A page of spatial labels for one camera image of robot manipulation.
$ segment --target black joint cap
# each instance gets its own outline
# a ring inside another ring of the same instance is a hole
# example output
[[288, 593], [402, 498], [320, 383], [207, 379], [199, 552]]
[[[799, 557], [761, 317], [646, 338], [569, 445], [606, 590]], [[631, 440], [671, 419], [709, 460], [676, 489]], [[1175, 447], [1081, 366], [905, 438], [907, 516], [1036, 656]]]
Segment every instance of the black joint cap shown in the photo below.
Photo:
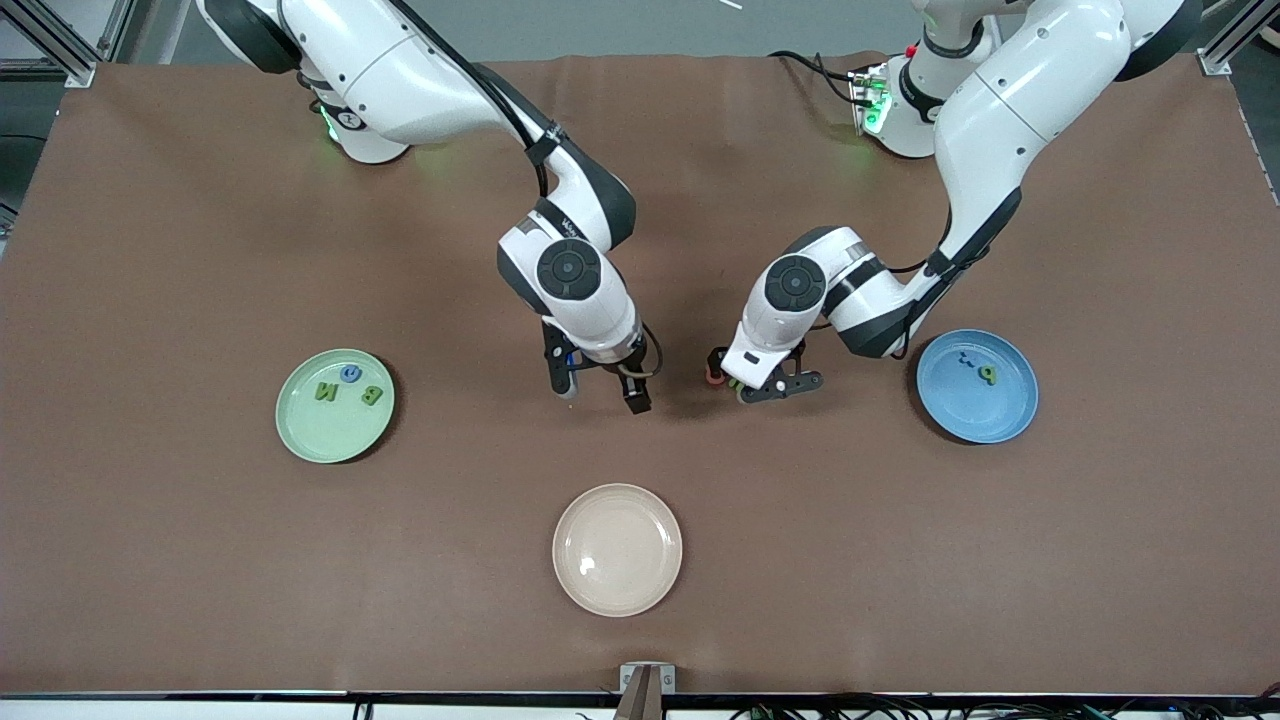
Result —
[[778, 259], [764, 278], [764, 297], [774, 310], [804, 313], [822, 302], [826, 293], [822, 266], [801, 255]]
[[576, 238], [553, 242], [538, 258], [538, 282], [553, 297], [586, 300], [600, 288], [600, 254]]

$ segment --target wire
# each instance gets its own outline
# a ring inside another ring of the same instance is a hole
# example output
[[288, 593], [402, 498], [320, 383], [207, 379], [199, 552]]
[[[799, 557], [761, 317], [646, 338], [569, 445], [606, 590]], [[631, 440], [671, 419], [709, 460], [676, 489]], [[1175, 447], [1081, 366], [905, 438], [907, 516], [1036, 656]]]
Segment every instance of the wire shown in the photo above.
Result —
[[[404, 0], [388, 0], [388, 1], [392, 4], [392, 6], [399, 10], [402, 15], [408, 18], [408, 22], [413, 23], [413, 27], [421, 31], [421, 33], [425, 35], [426, 38], [430, 40], [436, 47], [439, 47], [442, 53], [444, 53], [451, 60], [453, 60], [453, 64], [456, 64], [458, 69], [461, 69], [468, 78], [471, 78], [471, 81], [475, 82], [477, 87], [480, 87], [480, 90], [489, 97], [489, 100], [492, 100], [493, 104], [498, 106], [498, 111], [502, 113], [504, 118], [507, 118], [507, 122], [511, 123], [511, 127], [516, 131], [516, 135], [520, 136], [520, 141], [525, 143], [525, 150], [532, 147], [534, 138], [532, 136], [529, 135], [529, 128], [525, 127], [525, 123], [520, 120], [520, 117], [516, 115], [516, 111], [511, 108], [511, 102], [507, 100], [507, 96], [503, 95], [497, 87], [494, 87], [493, 83], [489, 82], [489, 78], [480, 74], [480, 72], [476, 70], [475, 65], [472, 65], [466, 58], [463, 58], [461, 53], [454, 50], [452, 45], [449, 45], [443, 37], [440, 37], [440, 33], [435, 32], [435, 28], [433, 28], [430, 23], [422, 19], [422, 15], [417, 14], [417, 12], [413, 10], [413, 8], [410, 8], [408, 4], [404, 3]], [[541, 197], [547, 197], [548, 193], [547, 168], [540, 163], [535, 163], [534, 172], [538, 174], [538, 195]]]
[[847, 74], [833, 73], [833, 72], [827, 70], [824, 68], [819, 68], [809, 58], [805, 58], [804, 55], [801, 55], [799, 53], [792, 53], [791, 50], [778, 50], [777, 53], [769, 53], [768, 56], [769, 58], [787, 58], [790, 60], [795, 60], [795, 61], [800, 63], [801, 65], [809, 68], [810, 70], [813, 70], [815, 73], [826, 73], [827, 77], [829, 77], [832, 79], [849, 79]]
[[[1247, 700], [1224, 700], [1215, 703], [1188, 702], [1185, 700], [1169, 697], [1133, 697], [1120, 705], [1116, 710], [1103, 712], [1108, 717], [1138, 706], [1142, 711], [1176, 711], [1180, 720], [1228, 720], [1252, 719], [1260, 720], [1263, 712], [1270, 711], [1274, 705], [1260, 707], [1260, 702], [1274, 703], [1272, 696], [1280, 692], [1280, 685], [1267, 688], [1262, 694]], [[851, 719], [844, 708], [865, 710], [855, 719]], [[934, 720], [937, 716], [909, 697], [886, 697], [873, 693], [838, 693], [819, 696], [813, 700], [813, 705], [805, 705], [805, 710], [814, 710], [822, 720], [872, 720], [876, 715], [882, 715], [887, 720]], [[746, 714], [751, 717], [767, 717], [772, 720], [796, 720], [803, 717], [797, 707], [782, 707], [773, 703], [753, 703], [737, 710], [730, 720], [737, 720]], [[968, 708], [947, 708], [942, 720], [1085, 720], [1088, 714], [1079, 700], [1066, 698], [1062, 706], [1053, 707], [1039, 703], [1014, 703], [1014, 702], [984, 702]]]
[[653, 370], [649, 370], [648, 373], [636, 373], [636, 372], [628, 370], [627, 368], [625, 368], [622, 365], [618, 365], [618, 372], [620, 373], [622, 373], [623, 375], [626, 375], [626, 377], [628, 377], [631, 379], [636, 379], [636, 380], [644, 380], [644, 379], [649, 379], [649, 378], [657, 375], [658, 373], [662, 372], [662, 364], [663, 364], [662, 343], [658, 342], [658, 336], [653, 334], [653, 331], [649, 329], [649, 324], [648, 323], [640, 323], [640, 327], [644, 328], [644, 334], [649, 336], [649, 342], [653, 342], [653, 351], [658, 354], [658, 364], [654, 365]]
[[924, 260], [920, 260], [919, 263], [916, 263], [914, 265], [908, 265], [905, 268], [884, 268], [884, 269], [888, 270], [888, 272], [891, 272], [891, 273], [893, 273], [895, 275], [902, 275], [902, 274], [906, 274], [906, 273], [914, 273], [915, 270], [919, 270], [928, 261], [929, 261], [929, 259], [925, 258]]
[[[957, 274], [959, 273], [964, 273], [965, 270], [968, 270], [969, 268], [972, 268], [974, 265], [974, 263], [977, 263], [978, 260], [982, 260], [989, 252], [991, 252], [991, 246], [989, 245], [986, 246], [986, 247], [983, 247], [982, 250], [979, 250], [978, 254], [974, 255], [973, 258], [970, 258], [968, 263], [965, 263], [964, 265], [957, 265], [956, 266]], [[919, 265], [924, 265], [924, 261], [920, 261], [916, 265], [918, 266]], [[906, 351], [911, 346], [911, 325], [914, 325], [915, 320], [918, 319], [916, 315], [915, 315], [915, 309], [919, 307], [920, 300], [922, 300], [920, 297], [916, 297], [915, 300], [913, 300], [910, 309], [906, 311], [906, 318], [902, 320], [902, 334], [905, 336], [905, 338], [902, 340], [902, 347], [897, 352], [893, 352], [893, 354], [890, 355], [890, 357], [892, 357], [893, 360], [905, 360], [906, 359]]]
[[847, 81], [850, 73], [863, 72], [863, 70], [865, 70], [865, 69], [868, 69], [868, 68], [870, 68], [873, 65], [877, 65], [879, 63], [874, 63], [873, 65], [861, 65], [861, 67], [854, 68], [851, 70], [847, 70], [845, 73], [833, 73], [833, 72], [828, 70], [827, 65], [822, 61], [822, 53], [815, 53], [814, 56], [813, 56], [813, 60], [809, 60], [808, 58], [805, 58], [804, 55], [800, 55], [799, 53], [792, 53], [791, 50], [778, 50], [777, 53], [769, 53], [769, 58], [786, 58], [788, 60], [795, 60], [795, 61], [800, 63], [801, 65], [804, 65], [805, 68], [809, 68], [810, 70], [820, 74], [823, 77], [823, 79], [827, 81], [827, 87], [829, 87], [831, 91], [835, 92], [836, 96], [840, 97], [841, 100], [844, 100], [845, 102], [849, 102], [850, 105], [858, 105], [859, 108], [870, 108], [872, 106], [872, 102], [868, 101], [868, 100], [859, 100], [856, 97], [851, 97], [851, 96], [845, 95], [844, 92], [841, 92], [840, 88], [836, 87], [835, 81], [837, 81], [837, 79]]
[[360, 708], [365, 708], [364, 720], [374, 720], [374, 701], [357, 702], [356, 707], [351, 711], [351, 720], [361, 720]]
[[822, 64], [822, 53], [814, 53], [813, 61], [818, 63], [818, 70], [822, 73], [822, 79], [827, 81], [827, 87], [829, 87], [831, 91], [835, 92], [837, 97], [840, 97], [845, 102], [849, 102], [850, 105], [856, 105], [859, 108], [872, 108], [874, 105], [870, 100], [859, 100], [858, 97], [854, 97], [851, 95], [845, 95], [844, 92], [841, 92], [840, 88], [836, 87], [836, 81], [831, 79], [831, 73], [827, 72], [827, 65]]

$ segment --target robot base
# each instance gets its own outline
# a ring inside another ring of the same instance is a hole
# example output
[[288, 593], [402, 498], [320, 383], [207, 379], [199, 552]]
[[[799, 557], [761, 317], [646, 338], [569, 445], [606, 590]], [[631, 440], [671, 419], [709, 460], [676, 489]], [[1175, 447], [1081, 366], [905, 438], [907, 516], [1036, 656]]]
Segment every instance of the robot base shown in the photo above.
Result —
[[920, 111], [911, 106], [902, 95], [899, 76], [906, 56], [891, 58], [883, 65], [888, 94], [888, 106], [881, 110], [883, 117], [876, 117], [861, 108], [854, 108], [855, 119], [863, 132], [874, 137], [886, 150], [902, 158], [928, 158], [933, 155], [933, 123], [920, 119]]

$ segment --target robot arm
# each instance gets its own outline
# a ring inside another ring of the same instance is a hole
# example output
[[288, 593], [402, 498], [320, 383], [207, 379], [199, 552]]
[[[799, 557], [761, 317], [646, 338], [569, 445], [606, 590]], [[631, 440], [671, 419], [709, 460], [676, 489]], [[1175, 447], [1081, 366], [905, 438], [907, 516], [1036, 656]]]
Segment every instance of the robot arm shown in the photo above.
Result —
[[911, 0], [924, 20], [920, 41], [870, 76], [886, 92], [858, 111], [858, 128], [904, 158], [933, 155], [942, 104], [996, 50], [983, 18], [1025, 13], [1029, 0]]
[[[765, 396], [785, 397], [767, 383], [785, 379], [778, 364], [801, 346], [819, 313], [855, 355], [904, 350], [925, 314], [1009, 223], [1032, 160], [1125, 68], [1134, 33], [1153, 37], [1161, 27], [1151, 23], [1165, 23], [1179, 10], [1178, 0], [1158, 3], [1164, 13], [1148, 12], [1157, 3], [1139, 1], [1143, 12], [1126, 19], [1120, 0], [1037, 0], [1023, 28], [963, 82], [938, 115], [937, 163], [951, 218], [923, 268], [901, 283], [854, 231], [808, 233], [756, 282], [723, 370], [749, 388], [764, 388]], [[804, 307], [772, 302], [771, 282], [795, 263], [822, 269], [820, 306], [809, 305], [808, 296]]]
[[[498, 245], [503, 279], [544, 323], [552, 387], [576, 373], [618, 375], [634, 413], [649, 409], [644, 325], [605, 252], [631, 236], [635, 199], [506, 79], [457, 54], [403, 0], [197, 0], [237, 55], [266, 72], [297, 69], [330, 135], [355, 160], [483, 128], [509, 132], [539, 168], [541, 197]], [[543, 167], [556, 173], [545, 193]], [[573, 361], [573, 352], [581, 360]]]

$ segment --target brown tabletop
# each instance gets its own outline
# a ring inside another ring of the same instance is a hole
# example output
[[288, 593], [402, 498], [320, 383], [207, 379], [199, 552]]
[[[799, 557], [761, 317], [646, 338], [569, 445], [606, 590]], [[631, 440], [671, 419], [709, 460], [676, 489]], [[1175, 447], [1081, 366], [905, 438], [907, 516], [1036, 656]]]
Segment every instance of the brown tabletop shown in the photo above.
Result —
[[[838, 61], [836, 67], [846, 67]], [[1280, 664], [1280, 213], [1229, 82], [1180, 56], [1043, 152], [923, 336], [1001, 333], [1041, 411], [970, 447], [910, 365], [814, 334], [820, 392], [703, 382], [756, 274], [849, 224], [937, 242], [931, 161], [854, 136], [780, 60], [499, 65], [635, 191], [613, 259], [667, 348], [653, 413], [554, 397], [494, 269], [532, 205], [497, 133], [347, 161], [289, 77], [101, 67], [67, 95], [0, 263], [0, 691], [1257, 692]], [[352, 464], [276, 437], [280, 383], [360, 347], [399, 414]], [[561, 591], [561, 511], [607, 482], [673, 509], [644, 615]]]

